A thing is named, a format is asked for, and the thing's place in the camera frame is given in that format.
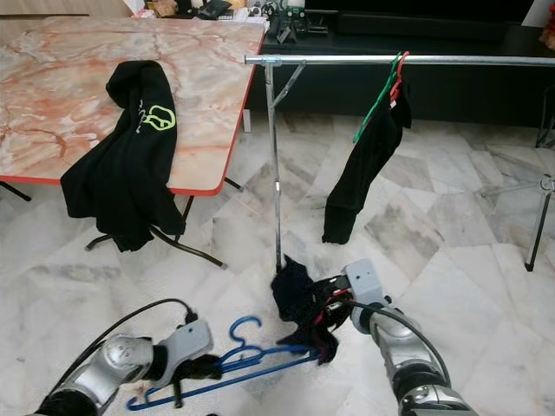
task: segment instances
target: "black cable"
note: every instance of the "black cable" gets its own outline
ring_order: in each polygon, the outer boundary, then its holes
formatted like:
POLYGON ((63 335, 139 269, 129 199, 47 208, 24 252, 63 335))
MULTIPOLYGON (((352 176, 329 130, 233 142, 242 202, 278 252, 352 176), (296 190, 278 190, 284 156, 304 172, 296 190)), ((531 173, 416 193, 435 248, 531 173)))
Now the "black cable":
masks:
POLYGON ((93 342, 91 342, 91 344, 86 347, 83 352, 77 357, 77 359, 75 361, 73 361, 73 363, 69 366, 69 368, 66 370, 66 372, 63 374, 63 376, 60 378, 60 380, 55 384, 54 388, 52 389, 52 391, 49 393, 49 396, 94 352, 96 351, 102 344, 103 344, 103 340, 104 338, 106 338, 106 336, 108 334, 110 334, 114 329, 118 328, 122 323, 129 321, 131 318, 137 316, 138 314, 144 312, 145 310, 149 310, 155 306, 161 305, 162 303, 170 303, 170 302, 175 302, 175 303, 179 303, 181 305, 183 305, 183 307, 185 307, 187 313, 186 313, 186 323, 192 322, 197 318, 197 315, 193 312, 193 310, 189 307, 189 305, 187 305, 185 302, 183 302, 181 299, 174 299, 174 298, 168 298, 168 299, 162 299, 160 301, 156 301, 156 302, 152 302, 149 303, 147 306, 143 306, 142 308, 139 308, 137 310, 135 310, 134 312, 130 313, 129 315, 124 316, 123 318, 121 318, 118 322, 116 322, 114 325, 112 325, 110 328, 108 328, 106 331, 104 331, 102 334, 100 334, 93 342))
POLYGON ((418 338, 420 338, 420 340, 422 342, 424 342, 424 345, 426 345, 426 347, 428 347, 428 349, 432 352, 432 354, 435 355, 435 358, 440 363, 441 371, 443 372, 443 375, 445 376, 445 382, 447 383, 447 387, 451 388, 451 377, 449 376, 449 372, 447 370, 447 366, 445 365, 445 361, 443 360, 443 358, 441 358, 440 352, 434 347, 432 342, 430 342, 430 340, 428 338, 426 338, 426 336, 422 332, 420 332, 412 323, 410 323, 406 319, 404 319, 404 318, 402 318, 402 317, 400 317, 396 314, 392 314, 391 312, 388 312, 387 310, 383 310, 383 309, 377 308, 377 307, 372 306, 372 305, 365 305, 364 303, 353 302, 353 301, 349 301, 347 299, 342 299, 342 298, 337 298, 337 300, 339 302, 342 302, 342 303, 344 303, 346 305, 349 305, 349 306, 354 306, 354 307, 363 308, 363 309, 369 309, 369 310, 371 310, 372 312, 374 312, 378 315, 387 316, 388 318, 391 318, 394 321, 399 322, 400 324, 404 325, 405 327, 407 327, 408 329, 413 331, 415 333, 415 335, 418 338))

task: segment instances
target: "plastic hanger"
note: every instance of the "plastic hanger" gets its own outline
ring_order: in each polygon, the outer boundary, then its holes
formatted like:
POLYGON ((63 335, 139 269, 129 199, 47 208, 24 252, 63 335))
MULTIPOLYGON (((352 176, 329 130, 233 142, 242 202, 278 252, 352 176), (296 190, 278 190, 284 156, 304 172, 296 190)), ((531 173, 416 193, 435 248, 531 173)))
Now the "plastic hanger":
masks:
POLYGON ((368 114, 366 114, 366 117, 364 117, 364 120, 362 121, 361 128, 359 128, 358 132, 356 132, 356 134, 355 134, 355 138, 353 139, 353 143, 356 143, 361 138, 362 133, 364 132, 364 129, 366 128, 370 119, 372 118, 372 114, 375 112, 375 110, 377 109, 380 102, 382 102, 383 97, 385 97, 385 95, 387 93, 389 93, 391 91, 391 88, 394 86, 395 81, 397 79, 397 63, 400 61, 401 55, 402 55, 402 53, 399 52, 397 54, 397 56, 395 57, 395 59, 391 62, 391 70, 389 71, 388 80, 386 81, 385 86, 383 87, 383 90, 378 95, 378 98, 375 101, 374 105, 372 106, 372 108, 370 109, 368 114))
POLYGON ((233 348, 229 352, 222 355, 221 358, 218 360, 218 363, 216 365, 221 366, 222 372, 224 374, 225 373, 230 373, 232 371, 236 371, 236 370, 239 370, 239 369, 242 369, 242 368, 255 367, 257 365, 260 365, 260 364, 262 364, 264 357, 266 355, 270 355, 270 354, 280 354, 280 353, 306 354, 306 353, 308 353, 308 355, 303 357, 303 358, 300 358, 298 360, 288 361, 288 362, 285 362, 284 364, 279 364, 279 365, 274 366, 274 367, 269 367, 269 368, 265 368, 265 369, 262 369, 262 370, 258 370, 254 373, 242 375, 242 376, 236 377, 236 378, 231 379, 231 380, 221 381, 221 382, 212 384, 211 386, 197 388, 197 389, 192 390, 190 392, 182 393, 179 396, 179 398, 176 398, 174 396, 170 396, 170 397, 165 397, 165 398, 162 398, 162 399, 151 400, 150 396, 152 396, 152 394, 161 390, 160 388, 151 388, 151 389, 149 389, 145 392, 144 403, 136 404, 138 398, 133 397, 127 403, 127 409, 131 410, 131 411, 138 411, 138 410, 145 410, 145 409, 148 409, 150 407, 165 405, 166 403, 171 403, 171 402, 176 402, 176 401, 180 402, 181 400, 186 399, 187 397, 193 397, 193 396, 196 396, 198 394, 211 392, 212 390, 216 390, 216 389, 219 389, 219 388, 222 388, 222 387, 230 386, 232 384, 236 384, 236 383, 239 383, 241 381, 254 379, 254 378, 260 377, 262 375, 274 373, 276 371, 280 371, 280 370, 283 370, 283 369, 286 369, 286 368, 289 368, 289 367, 294 367, 294 366, 297 366, 299 364, 303 364, 305 362, 314 361, 314 360, 318 359, 319 353, 316 349, 308 348, 308 347, 305 347, 305 346, 302 346, 302 345, 286 345, 286 346, 282 346, 282 347, 263 349, 263 348, 258 347, 256 345, 247 344, 245 338, 235 335, 235 331, 237 330, 237 328, 240 325, 243 325, 246 322, 255 322, 258 325, 259 328, 262 327, 262 321, 260 321, 260 319, 257 318, 256 316, 244 316, 242 318, 237 319, 230 326, 230 328, 229 328, 230 338, 232 338, 234 341, 237 341, 240 345, 239 345, 239 347, 233 348), (244 352, 249 352, 249 351, 253 351, 253 352, 255 352, 255 354, 250 355, 246 358, 244 358, 243 355, 241 355, 238 359, 233 360, 233 361, 229 361, 234 355, 242 354, 244 352))
POLYGON ((399 87, 401 86, 402 83, 402 66, 405 63, 405 58, 407 58, 407 56, 410 55, 410 52, 405 52, 404 54, 402 54, 401 59, 399 60, 399 63, 397 63, 397 81, 395 81, 394 86, 391 88, 391 91, 389 92, 390 95, 390 102, 391 104, 393 104, 395 102, 395 100, 397 100, 397 98, 399 97, 399 87))

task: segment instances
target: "black table leg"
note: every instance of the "black table leg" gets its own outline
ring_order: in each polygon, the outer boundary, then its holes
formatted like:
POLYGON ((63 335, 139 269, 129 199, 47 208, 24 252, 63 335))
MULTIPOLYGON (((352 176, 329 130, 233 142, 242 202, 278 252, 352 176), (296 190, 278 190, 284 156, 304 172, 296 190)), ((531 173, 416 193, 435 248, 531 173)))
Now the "black table leg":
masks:
POLYGON ((237 182, 229 179, 229 178, 224 178, 224 181, 226 183, 228 183, 229 185, 233 186, 235 189, 237 189, 238 191, 243 191, 243 186, 241 186, 240 184, 238 184, 237 182))
POLYGON ((162 231, 158 230, 153 226, 150 227, 150 232, 152 232, 156 237, 158 237, 164 243, 170 244, 172 247, 175 247, 178 250, 186 251, 187 253, 191 253, 191 254, 194 254, 195 256, 202 257, 205 260, 208 260, 210 263, 214 263, 218 267, 221 267, 224 270, 227 269, 227 265, 225 263, 220 262, 217 258, 212 257, 209 254, 206 254, 204 251, 200 251, 200 250, 194 249, 193 247, 188 247, 186 245, 177 243, 176 241, 173 241, 170 237, 168 237, 166 234, 164 234, 162 231))
POLYGON ((18 191, 16 188, 14 188, 11 185, 6 184, 5 182, 0 182, 0 186, 3 188, 6 188, 8 191, 16 194, 19 198, 26 200, 27 202, 29 202, 32 198, 29 195, 24 194, 21 191, 18 191))
MULTIPOLYGON (((229 178, 225 178, 225 182, 227 182, 229 185, 233 186, 234 188, 237 188, 238 190, 243 191, 243 186, 239 185, 237 182, 234 182, 229 178)), ((185 210, 183 211, 183 215, 181 216, 183 218, 184 223, 186 222, 186 219, 189 215, 189 211, 191 210, 191 206, 193 205, 193 201, 194 201, 194 196, 190 196, 189 199, 187 200, 185 210)), ((180 244, 179 240, 180 240, 181 236, 174 236, 174 238, 171 239, 166 234, 164 234, 162 231, 160 231, 159 229, 157 229, 156 227, 154 227, 152 225, 149 226, 148 228, 150 229, 150 232, 152 232, 157 238, 162 240, 164 243, 169 244, 169 245, 171 245, 172 247, 174 247, 178 250, 182 250, 182 251, 185 251, 187 253, 193 254, 194 256, 202 257, 205 260, 208 260, 210 263, 216 264, 218 267, 220 267, 224 270, 227 269, 227 265, 225 263, 220 262, 217 258, 210 256, 209 254, 205 253, 204 251, 200 251, 200 250, 194 249, 193 247, 189 247, 189 246, 180 244)), ((110 238, 111 237, 108 236, 108 235, 95 238, 93 241, 91 241, 89 244, 87 244, 87 246, 85 247, 85 250, 91 251, 98 243, 101 243, 103 241, 107 241, 110 238)))
MULTIPOLYGON (((187 205, 185 207, 185 210, 183 211, 183 215, 181 216, 181 219, 183 220, 183 225, 186 227, 186 222, 187 222, 187 217, 189 216, 189 211, 191 210, 191 205, 193 205, 193 200, 194 200, 194 196, 191 195, 189 197, 189 199, 187 200, 187 205)), ((180 240, 181 236, 175 236, 173 238, 173 241, 175 243, 178 243, 180 240)))
POLYGON ((89 244, 87 244, 85 246, 85 250, 86 251, 91 251, 98 243, 101 243, 103 241, 107 241, 107 240, 111 240, 112 237, 109 236, 108 234, 105 236, 100 236, 98 238, 95 238, 93 241, 91 241, 89 244))

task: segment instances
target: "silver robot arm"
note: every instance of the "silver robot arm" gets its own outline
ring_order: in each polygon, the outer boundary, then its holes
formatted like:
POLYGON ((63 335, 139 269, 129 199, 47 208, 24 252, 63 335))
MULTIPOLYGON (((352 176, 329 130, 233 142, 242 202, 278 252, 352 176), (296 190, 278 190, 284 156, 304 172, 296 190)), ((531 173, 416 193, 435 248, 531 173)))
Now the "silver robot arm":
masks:
POLYGON ((181 364, 206 354, 212 346, 210 329, 202 319, 178 328, 158 345, 147 338, 113 335, 35 415, 101 416, 122 384, 151 380, 154 387, 168 386, 181 364))
MULTIPOLYGON (((363 259, 343 269, 343 285, 350 286, 354 300, 418 325, 389 306, 372 263, 363 259)), ((389 316, 354 307, 351 321, 371 335, 385 360, 388 379, 399 403, 400 416, 478 416, 450 386, 438 357, 406 325, 389 316)))

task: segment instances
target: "black jacket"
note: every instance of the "black jacket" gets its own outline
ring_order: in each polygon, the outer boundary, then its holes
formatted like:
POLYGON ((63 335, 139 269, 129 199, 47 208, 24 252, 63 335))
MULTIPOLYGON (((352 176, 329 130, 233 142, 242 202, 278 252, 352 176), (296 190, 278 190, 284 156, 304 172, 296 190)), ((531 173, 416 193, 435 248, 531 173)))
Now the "black jacket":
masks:
POLYGON ((402 128, 410 127, 410 107, 403 88, 392 109, 389 94, 378 104, 349 156, 335 188, 328 196, 322 241, 345 244, 355 225, 356 215, 364 207, 370 184, 401 143, 402 128))
POLYGON ((106 90, 124 111, 115 130, 64 173, 62 189, 70 217, 95 217, 121 251, 138 250, 153 239, 150 224, 169 235, 184 231, 166 188, 175 106, 164 70, 153 61, 120 63, 106 90))

